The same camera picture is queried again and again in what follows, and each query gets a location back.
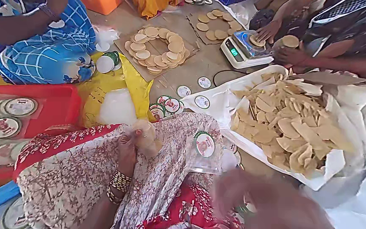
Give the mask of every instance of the blue checkered cloth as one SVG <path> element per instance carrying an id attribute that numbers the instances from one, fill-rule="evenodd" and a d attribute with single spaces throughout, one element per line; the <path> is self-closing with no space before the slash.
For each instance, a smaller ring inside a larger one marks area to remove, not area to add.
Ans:
<path id="1" fill-rule="evenodd" d="M 7 5 L 0 0 L 0 15 L 20 15 L 32 11 L 22 0 Z M 0 45 L 0 75 L 12 84 L 63 84 L 88 80 L 95 66 L 89 54 L 95 50 L 96 35 L 80 0 L 69 0 L 60 15 L 61 28 L 43 35 Z"/>

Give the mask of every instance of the green digital number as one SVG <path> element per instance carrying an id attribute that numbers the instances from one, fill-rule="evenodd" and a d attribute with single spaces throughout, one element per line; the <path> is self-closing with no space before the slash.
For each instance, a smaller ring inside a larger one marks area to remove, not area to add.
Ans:
<path id="1" fill-rule="evenodd" d="M 232 54 L 233 56 L 236 56 L 236 55 L 238 55 L 238 52 L 237 52 L 237 50 L 236 50 L 236 49 L 231 49 L 231 54 Z"/>

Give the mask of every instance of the black checkered garment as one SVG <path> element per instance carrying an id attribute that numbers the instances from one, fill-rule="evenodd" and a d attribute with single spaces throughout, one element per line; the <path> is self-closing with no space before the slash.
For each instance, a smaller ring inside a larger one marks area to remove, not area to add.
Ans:
<path id="1" fill-rule="evenodd" d="M 366 0 L 346 0 L 338 6 L 330 9 L 329 11 L 323 13 L 322 15 L 315 18 L 315 21 L 332 18 L 337 15 L 343 15 L 347 13 L 351 13 L 359 8 L 366 6 Z"/>

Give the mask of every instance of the scale display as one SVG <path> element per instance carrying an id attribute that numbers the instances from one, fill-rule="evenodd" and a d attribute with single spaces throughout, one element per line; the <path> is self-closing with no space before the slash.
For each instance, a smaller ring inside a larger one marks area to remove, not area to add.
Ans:
<path id="1" fill-rule="evenodd" d="M 244 59 L 239 55 L 238 50 L 234 47 L 231 43 L 231 40 L 226 40 L 225 45 L 227 46 L 228 50 L 230 50 L 232 56 L 235 58 L 237 62 L 244 61 Z"/>

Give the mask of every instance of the woman's wrist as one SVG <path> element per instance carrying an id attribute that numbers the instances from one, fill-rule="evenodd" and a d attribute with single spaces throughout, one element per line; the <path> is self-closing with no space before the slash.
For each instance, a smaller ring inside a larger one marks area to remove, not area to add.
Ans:
<path id="1" fill-rule="evenodd" d="M 123 162 L 118 164 L 118 171 L 127 177 L 133 177 L 133 171 L 135 170 L 135 163 Z"/>

